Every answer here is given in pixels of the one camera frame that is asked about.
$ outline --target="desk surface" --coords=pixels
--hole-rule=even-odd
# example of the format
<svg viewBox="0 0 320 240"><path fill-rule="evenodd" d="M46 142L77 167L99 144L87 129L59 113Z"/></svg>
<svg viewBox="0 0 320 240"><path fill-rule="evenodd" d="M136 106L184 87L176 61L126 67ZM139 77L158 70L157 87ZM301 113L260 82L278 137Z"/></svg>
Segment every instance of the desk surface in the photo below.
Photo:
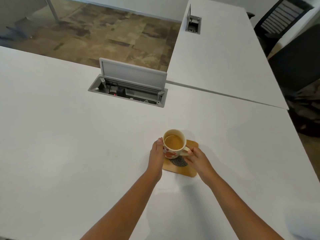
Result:
<svg viewBox="0 0 320 240"><path fill-rule="evenodd" d="M283 208L320 202L285 109L166 84L164 108L87 91L100 69L0 47L0 233L78 240L171 128L283 238ZM163 171L131 239L237 239L210 189Z"/></svg>
<svg viewBox="0 0 320 240"><path fill-rule="evenodd" d="M185 31L190 4L200 35ZM189 0L167 73L174 83L288 108L242 7Z"/></svg>

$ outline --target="floor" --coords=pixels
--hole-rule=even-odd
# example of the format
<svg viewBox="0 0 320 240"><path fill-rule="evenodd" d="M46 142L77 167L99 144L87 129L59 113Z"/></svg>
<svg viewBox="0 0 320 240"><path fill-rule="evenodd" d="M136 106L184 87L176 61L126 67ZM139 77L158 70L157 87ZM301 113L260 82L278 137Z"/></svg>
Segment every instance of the floor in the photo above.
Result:
<svg viewBox="0 0 320 240"><path fill-rule="evenodd" d="M103 57L167 71L180 23L71 0L51 1L62 24L45 7L28 17L41 28L32 38L11 42L12 48L94 67L100 67ZM270 56L280 49L275 46ZM320 180L320 138L299 137Z"/></svg>

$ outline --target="chair backrest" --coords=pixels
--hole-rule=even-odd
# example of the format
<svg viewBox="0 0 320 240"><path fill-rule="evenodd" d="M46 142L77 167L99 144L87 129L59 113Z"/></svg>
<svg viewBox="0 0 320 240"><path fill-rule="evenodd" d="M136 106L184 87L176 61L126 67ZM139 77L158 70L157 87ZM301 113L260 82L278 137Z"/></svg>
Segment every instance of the chair backrest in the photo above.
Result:
<svg viewBox="0 0 320 240"><path fill-rule="evenodd" d="M298 92L320 79L320 24L283 47L269 64L282 91Z"/></svg>
<svg viewBox="0 0 320 240"><path fill-rule="evenodd" d="M311 9L313 6L303 0L279 0L257 23L254 31L267 46L272 46L272 49L278 40Z"/></svg>

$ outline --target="wooden coaster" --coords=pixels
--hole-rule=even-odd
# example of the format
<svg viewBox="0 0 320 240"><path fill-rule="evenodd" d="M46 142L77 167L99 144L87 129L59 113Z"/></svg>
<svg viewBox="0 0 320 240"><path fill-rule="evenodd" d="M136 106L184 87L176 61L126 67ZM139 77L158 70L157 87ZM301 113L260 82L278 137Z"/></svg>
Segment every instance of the wooden coaster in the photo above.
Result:
<svg viewBox="0 0 320 240"><path fill-rule="evenodd" d="M199 147L199 144L195 141L187 140L186 146L187 147ZM170 159L168 159L166 157L164 158L162 169L166 170L166 171L173 172L173 173L182 174L182 175L192 177L192 178L197 175L197 172L189 165L184 166L184 167L178 167L178 166L174 165L170 161Z"/></svg>

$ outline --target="white mug with red pattern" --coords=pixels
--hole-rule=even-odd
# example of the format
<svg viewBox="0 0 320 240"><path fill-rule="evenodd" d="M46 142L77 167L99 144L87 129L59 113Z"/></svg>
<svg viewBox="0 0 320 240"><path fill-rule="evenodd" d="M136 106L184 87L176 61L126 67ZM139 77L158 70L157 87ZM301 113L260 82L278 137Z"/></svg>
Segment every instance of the white mug with red pattern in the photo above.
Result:
<svg viewBox="0 0 320 240"><path fill-rule="evenodd" d="M169 136L179 137L183 141L183 147L178 150L173 150L173 149L167 147L165 140ZM178 130L178 129L168 130L166 133L164 133L162 141L163 141L163 152L165 153L166 158L175 159L179 156L188 156L188 151L190 151L190 149L188 147L186 147L186 143L187 143L186 137L184 136L184 134L180 130Z"/></svg>

